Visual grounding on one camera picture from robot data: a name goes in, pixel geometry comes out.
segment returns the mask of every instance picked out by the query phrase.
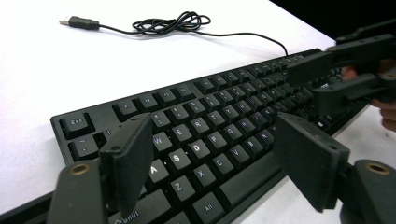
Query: white surface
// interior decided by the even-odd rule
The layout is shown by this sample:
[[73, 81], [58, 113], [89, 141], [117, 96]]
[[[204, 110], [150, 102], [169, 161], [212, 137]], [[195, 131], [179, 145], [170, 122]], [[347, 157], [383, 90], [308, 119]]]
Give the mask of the white surface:
[[[58, 22], [75, 15], [130, 30], [133, 21], [173, 19], [186, 10], [212, 19], [204, 32], [268, 35], [289, 53], [333, 44], [262, 0], [0, 0], [0, 214], [54, 190], [64, 161], [50, 117], [284, 55], [278, 45], [254, 36], [177, 33], [149, 40]], [[370, 156], [395, 167], [389, 149], [396, 137], [379, 126], [375, 112], [367, 110], [338, 139], [356, 149], [352, 159]], [[316, 213], [289, 180], [273, 192], [236, 222], [339, 222], [337, 211]]]

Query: keyboard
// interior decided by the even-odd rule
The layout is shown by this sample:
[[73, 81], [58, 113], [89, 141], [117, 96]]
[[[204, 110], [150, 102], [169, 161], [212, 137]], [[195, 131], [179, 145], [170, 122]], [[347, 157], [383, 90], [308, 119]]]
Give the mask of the keyboard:
[[131, 215], [110, 214], [109, 223], [230, 223], [285, 176], [272, 154], [277, 112], [300, 116], [333, 134], [361, 110], [315, 113], [312, 88], [340, 81], [340, 68], [315, 83], [289, 84], [287, 65], [317, 52], [81, 108], [52, 117], [51, 125], [70, 164], [96, 159], [125, 120], [151, 113], [148, 143], [155, 158], [148, 179]]

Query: key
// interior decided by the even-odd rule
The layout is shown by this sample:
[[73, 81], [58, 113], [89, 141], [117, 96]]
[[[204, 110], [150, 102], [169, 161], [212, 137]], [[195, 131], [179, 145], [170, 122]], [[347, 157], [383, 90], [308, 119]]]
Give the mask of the key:
[[157, 189], [139, 200], [131, 215], [122, 218], [120, 212], [118, 212], [109, 218], [108, 223], [162, 223], [163, 218], [171, 212], [171, 209], [172, 207], [163, 191]]
[[215, 195], [210, 192], [192, 204], [191, 215], [196, 223], [216, 223], [225, 215]]
[[192, 100], [183, 106], [193, 119], [201, 117], [206, 113], [205, 107], [198, 100]]
[[222, 184], [215, 194], [224, 208], [230, 211], [279, 171], [273, 154], [268, 153]]
[[226, 155], [237, 170], [244, 168], [250, 161], [249, 155], [240, 145], [236, 145], [235, 147], [231, 148], [228, 152], [226, 152]]
[[90, 116], [87, 113], [75, 112], [61, 119], [64, 137], [67, 140], [80, 137], [95, 131]]
[[182, 208], [184, 204], [191, 201], [195, 194], [195, 190], [187, 177], [183, 175], [171, 182], [169, 194], [171, 195], [172, 200], [176, 203], [176, 206], [178, 208]]
[[153, 135], [152, 139], [155, 146], [154, 155], [156, 158], [161, 157], [174, 148], [168, 136], [166, 136], [166, 133], [164, 132]]
[[187, 125], [195, 138], [201, 138], [210, 132], [209, 126], [202, 118], [193, 119]]
[[191, 92], [190, 88], [187, 87], [186, 84], [176, 86], [172, 89], [172, 92], [180, 102], [185, 102], [195, 98], [194, 93]]
[[216, 183], [216, 178], [209, 167], [203, 164], [192, 171], [191, 182], [200, 193], [204, 193]]
[[146, 185], [150, 190], [159, 188], [169, 178], [169, 173], [166, 170], [163, 162], [158, 159], [152, 162], [148, 173]]
[[230, 124], [229, 126], [222, 129], [221, 133], [224, 136], [224, 139], [226, 139], [231, 146], [239, 143], [243, 137], [233, 124]]
[[180, 124], [175, 128], [171, 129], [169, 134], [177, 147], [183, 147], [193, 140], [190, 131], [184, 124]]
[[171, 121], [166, 117], [163, 111], [158, 111], [151, 114], [154, 123], [153, 129], [155, 133], [166, 131], [171, 127]]
[[219, 128], [223, 128], [226, 125], [225, 119], [220, 115], [218, 111], [207, 114], [205, 116], [205, 120], [213, 131]]
[[205, 143], [199, 139], [186, 147], [186, 152], [189, 155], [190, 160], [194, 164], [200, 164], [205, 161], [210, 155], [209, 149], [206, 147]]
[[210, 163], [210, 168], [212, 168], [216, 178], [221, 181], [228, 178], [234, 171], [233, 165], [224, 154], [214, 158]]
[[192, 165], [190, 159], [181, 148], [169, 153], [167, 160], [167, 164], [174, 176], [183, 174]]
[[161, 109], [160, 105], [151, 94], [144, 94], [140, 96], [136, 102], [137, 106], [143, 113]]
[[227, 147], [227, 142], [219, 132], [214, 132], [205, 138], [205, 143], [210, 151], [217, 155]]
[[176, 96], [169, 89], [160, 90], [154, 96], [162, 107], [168, 107], [178, 103]]
[[215, 86], [210, 82], [208, 78], [201, 78], [198, 81], [194, 82], [195, 86], [200, 90], [203, 95], [214, 92]]
[[98, 157], [98, 146], [92, 135], [80, 137], [70, 143], [74, 161], [91, 160]]
[[124, 122], [128, 118], [131, 118], [139, 113], [136, 106], [134, 106], [134, 102], [129, 99], [117, 101], [117, 103], [112, 107], [114, 112], [116, 112], [117, 118], [119, 118], [120, 122]]

